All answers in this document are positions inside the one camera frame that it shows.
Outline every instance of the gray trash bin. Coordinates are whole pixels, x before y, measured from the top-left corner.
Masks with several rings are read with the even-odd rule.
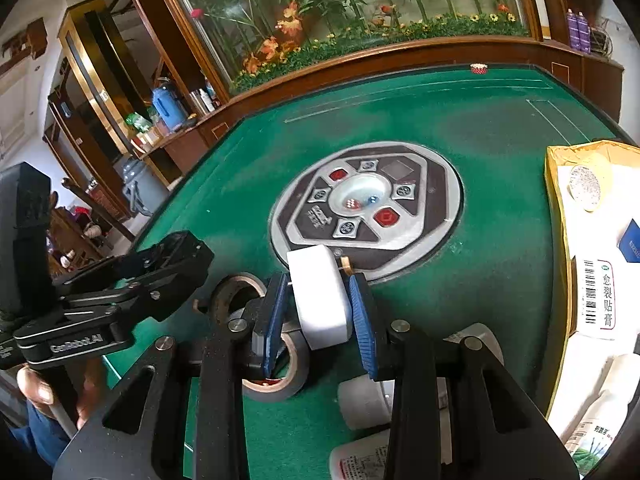
[[[142,160],[130,158],[123,167],[122,193],[133,214],[151,216],[169,196],[169,190]]]

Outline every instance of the flower display case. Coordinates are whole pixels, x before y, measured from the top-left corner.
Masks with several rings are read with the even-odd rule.
[[[359,50],[526,36],[519,0],[177,0],[230,94]]]

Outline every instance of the screw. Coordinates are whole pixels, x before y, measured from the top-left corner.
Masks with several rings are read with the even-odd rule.
[[[395,321],[391,322],[391,328],[394,330],[394,332],[409,332],[411,325],[404,319],[396,319]]]
[[[465,339],[465,346],[469,348],[469,350],[479,350],[482,348],[482,341],[477,337],[467,337]]]
[[[227,326],[228,326],[229,330],[231,330],[231,332],[242,332],[242,330],[244,330],[247,327],[247,325],[248,325],[248,323],[246,322],[246,320],[242,319],[242,318],[232,319],[227,324]]]
[[[157,350],[168,350],[175,343],[175,339],[169,335],[163,335],[156,339],[156,349]]]

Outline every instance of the blue sleeve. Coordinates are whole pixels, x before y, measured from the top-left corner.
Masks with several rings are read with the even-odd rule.
[[[37,453],[53,467],[69,443],[69,437],[57,421],[40,413],[30,402],[27,402],[27,412],[29,425],[12,433],[28,451]]]

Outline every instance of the blue thermos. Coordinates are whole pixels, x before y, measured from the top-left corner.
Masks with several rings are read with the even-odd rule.
[[[181,102],[165,85],[154,89],[152,103],[172,132],[180,128],[187,118]]]

